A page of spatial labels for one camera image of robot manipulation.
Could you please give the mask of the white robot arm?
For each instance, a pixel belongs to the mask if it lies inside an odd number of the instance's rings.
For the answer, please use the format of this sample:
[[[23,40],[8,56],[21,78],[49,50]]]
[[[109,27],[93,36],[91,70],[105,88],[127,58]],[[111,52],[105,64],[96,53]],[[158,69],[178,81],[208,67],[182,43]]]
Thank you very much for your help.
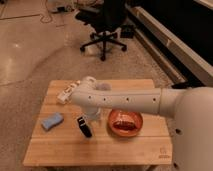
[[[213,87],[103,91],[85,77],[71,98],[87,112],[111,108],[172,118],[172,171],[213,171]]]

